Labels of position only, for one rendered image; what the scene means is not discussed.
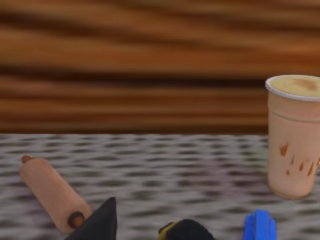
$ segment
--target wooden rolling pin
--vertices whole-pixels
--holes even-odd
[[[65,234],[79,227],[91,214],[90,206],[44,158],[24,155],[20,176]]]

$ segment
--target cup of coffee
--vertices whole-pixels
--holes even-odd
[[[279,75],[268,90],[268,186],[298,200],[313,189],[320,163],[320,77]]]

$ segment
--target blue object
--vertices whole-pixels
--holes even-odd
[[[276,222],[266,210],[256,210],[245,218],[242,240],[276,240]]]

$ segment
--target wooden wall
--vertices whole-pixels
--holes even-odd
[[[0,132],[265,134],[265,79],[319,43],[317,7],[0,0]]]

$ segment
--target white rim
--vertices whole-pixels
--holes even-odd
[[[320,102],[320,96],[301,96],[301,95],[294,95],[290,94],[287,92],[280,91],[278,89],[275,89],[270,85],[271,81],[274,79],[278,78],[283,78],[283,77],[304,77],[304,78],[317,78],[316,76],[311,76],[311,75],[278,75],[278,76],[273,76],[268,78],[265,81],[265,87],[266,89],[276,95],[279,95],[284,98],[288,99],[294,99],[294,100],[300,100],[300,101],[309,101],[309,102]]]

